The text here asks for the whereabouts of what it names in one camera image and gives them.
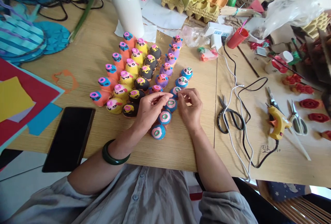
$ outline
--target hand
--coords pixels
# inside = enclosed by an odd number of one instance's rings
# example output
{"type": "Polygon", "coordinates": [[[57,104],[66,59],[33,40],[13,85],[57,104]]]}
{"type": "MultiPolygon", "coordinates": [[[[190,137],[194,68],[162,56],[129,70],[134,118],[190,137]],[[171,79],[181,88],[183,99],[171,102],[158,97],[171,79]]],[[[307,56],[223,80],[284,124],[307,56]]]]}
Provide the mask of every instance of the hand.
{"type": "Polygon", "coordinates": [[[189,132],[200,129],[202,101],[197,89],[184,89],[178,92],[179,112],[189,132]]]}
{"type": "Polygon", "coordinates": [[[173,94],[166,92],[155,92],[144,96],[140,100],[137,118],[132,127],[144,134],[147,133],[170,97],[173,97],[173,94]]]}

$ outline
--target black scissors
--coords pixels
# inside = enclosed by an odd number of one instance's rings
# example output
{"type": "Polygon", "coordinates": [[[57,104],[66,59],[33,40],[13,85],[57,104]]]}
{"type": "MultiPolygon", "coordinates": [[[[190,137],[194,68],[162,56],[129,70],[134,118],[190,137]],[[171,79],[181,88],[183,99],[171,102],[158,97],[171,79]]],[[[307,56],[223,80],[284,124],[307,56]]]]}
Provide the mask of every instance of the black scissors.
{"type": "MultiPolygon", "coordinates": [[[[229,130],[228,130],[229,124],[228,124],[228,120],[227,120],[226,116],[224,116],[224,120],[225,120],[225,131],[221,128],[221,124],[220,124],[220,119],[221,118],[223,119],[223,113],[224,113],[224,110],[225,110],[225,108],[226,108],[226,106],[227,106],[228,103],[227,103],[227,100],[226,100],[226,98],[225,98],[224,95],[223,95],[223,100],[222,100],[222,98],[220,96],[218,96],[218,100],[220,101],[223,109],[220,111],[220,113],[217,116],[217,127],[218,127],[218,129],[223,134],[228,134],[229,133],[229,130]]],[[[238,130],[242,131],[242,130],[245,129],[244,119],[242,118],[242,116],[238,112],[236,112],[236,111],[234,111],[232,109],[229,109],[229,108],[227,108],[227,110],[225,112],[230,112],[231,117],[232,117],[232,120],[234,122],[234,125],[235,125],[235,127],[238,130]],[[240,119],[240,122],[241,123],[239,123],[239,125],[238,125],[238,123],[236,121],[236,117],[234,115],[236,115],[240,119]]]]}

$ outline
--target yellow glue gun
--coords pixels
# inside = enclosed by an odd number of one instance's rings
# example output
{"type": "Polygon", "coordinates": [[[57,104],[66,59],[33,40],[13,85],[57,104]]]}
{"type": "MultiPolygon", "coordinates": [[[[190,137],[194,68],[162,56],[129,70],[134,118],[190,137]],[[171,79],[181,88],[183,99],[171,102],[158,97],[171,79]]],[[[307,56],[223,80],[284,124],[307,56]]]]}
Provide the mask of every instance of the yellow glue gun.
{"type": "Polygon", "coordinates": [[[272,123],[274,124],[274,129],[273,132],[269,134],[269,136],[275,140],[280,140],[283,138],[285,128],[290,128],[292,126],[292,123],[289,122],[283,115],[283,113],[280,112],[277,108],[267,103],[266,105],[268,106],[269,114],[271,114],[274,118],[274,121],[272,121],[272,123]]]}

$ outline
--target white bottle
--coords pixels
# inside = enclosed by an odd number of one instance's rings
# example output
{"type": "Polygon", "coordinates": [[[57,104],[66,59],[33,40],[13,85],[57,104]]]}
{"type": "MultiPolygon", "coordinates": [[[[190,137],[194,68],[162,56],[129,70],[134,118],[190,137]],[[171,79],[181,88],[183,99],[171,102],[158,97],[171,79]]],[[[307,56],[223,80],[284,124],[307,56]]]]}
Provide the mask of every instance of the white bottle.
{"type": "Polygon", "coordinates": [[[139,0],[112,0],[118,19],[124,31],[130,32],[137,39],[144,35],[144,24],[139,0]]]}

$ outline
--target person's left hand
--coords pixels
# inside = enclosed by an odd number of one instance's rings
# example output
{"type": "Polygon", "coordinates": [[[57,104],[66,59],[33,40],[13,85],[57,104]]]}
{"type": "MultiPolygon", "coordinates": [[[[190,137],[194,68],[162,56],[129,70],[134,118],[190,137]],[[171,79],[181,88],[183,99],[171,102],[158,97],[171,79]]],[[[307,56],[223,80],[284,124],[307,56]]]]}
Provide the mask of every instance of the person's left hand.
{"type": "Polygon", "coordinates": [[[140,100],[138,114],[132,127],[145,133],[148,132],[171,97],[173,94],[167,92],[155,92],[144,96],[140,100]]]}

